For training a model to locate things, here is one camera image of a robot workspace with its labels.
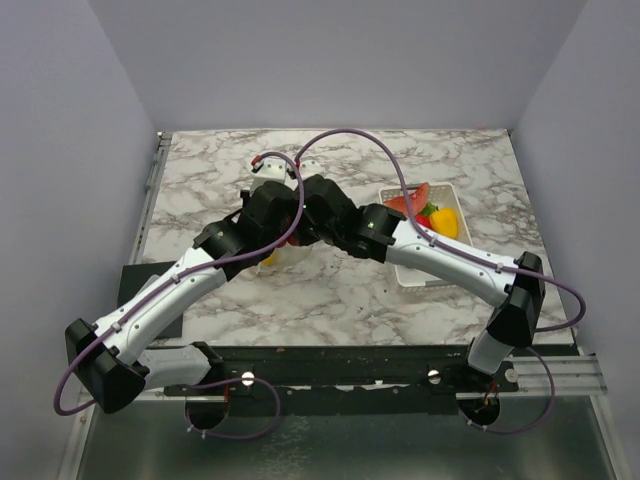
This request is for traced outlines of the red cherry tomatoes bunch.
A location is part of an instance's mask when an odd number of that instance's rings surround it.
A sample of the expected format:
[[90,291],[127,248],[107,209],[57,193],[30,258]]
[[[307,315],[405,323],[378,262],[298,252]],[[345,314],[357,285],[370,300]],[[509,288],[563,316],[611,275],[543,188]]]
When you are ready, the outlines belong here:
[[299,246],[299,242],[295,235],[290,235],[286,240],[283,240],[278,244],[278,248],[283,248],[285,245],[290,245],[294,247]]

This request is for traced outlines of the yellow lemon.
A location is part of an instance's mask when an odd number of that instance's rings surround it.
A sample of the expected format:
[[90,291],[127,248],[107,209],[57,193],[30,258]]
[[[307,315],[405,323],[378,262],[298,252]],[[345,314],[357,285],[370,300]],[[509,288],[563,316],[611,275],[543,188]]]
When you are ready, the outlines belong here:
[[260,265],[264,267],[272,266],[276,262],[276,260],[277,260],[277,251],[274,251],[267,258],[262,260],[260,262]]

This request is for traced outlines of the clear zip top bag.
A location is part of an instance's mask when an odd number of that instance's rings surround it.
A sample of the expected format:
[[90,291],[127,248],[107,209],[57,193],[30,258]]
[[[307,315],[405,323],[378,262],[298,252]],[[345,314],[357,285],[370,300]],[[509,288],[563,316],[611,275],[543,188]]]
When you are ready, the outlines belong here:
[[257,275],[267,275],[275,273],[276,271],[282,271],[289,267],[293,267],[304,260],[306,260],[312,253],[312,246],[290,246],[285,245],[283,248],[276,248],[277,260],[272,266],[264,267],[260,263],[256,266]]

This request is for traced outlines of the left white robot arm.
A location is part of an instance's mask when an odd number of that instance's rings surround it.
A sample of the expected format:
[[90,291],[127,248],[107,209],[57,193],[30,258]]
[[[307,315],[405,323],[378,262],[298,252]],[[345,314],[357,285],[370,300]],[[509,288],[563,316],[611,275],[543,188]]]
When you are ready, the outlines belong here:
[[128,406],[152,370],[140,357],[156,336],[196,301],[256,265],[294,232],[305,190],[267,181],[241,209],[204,227],[159,278],[112,313],[65,330],[68,370],[105,413]]

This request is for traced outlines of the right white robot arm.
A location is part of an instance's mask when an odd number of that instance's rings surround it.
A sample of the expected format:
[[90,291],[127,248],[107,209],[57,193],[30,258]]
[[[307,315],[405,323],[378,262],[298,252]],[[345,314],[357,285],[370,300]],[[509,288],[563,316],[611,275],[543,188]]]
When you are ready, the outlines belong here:
[[493,313],[472,341],[459,367],[461,383],[481,391],[503,360],[531,346],[546,289],[541,259],[530,252],[514,259],[493,255],[415,227],[381,204],[356,206],[332,180],[304,182],[304,214],[296,229],[300,244],[323,241],[348,255],[433,275],[485,301]]

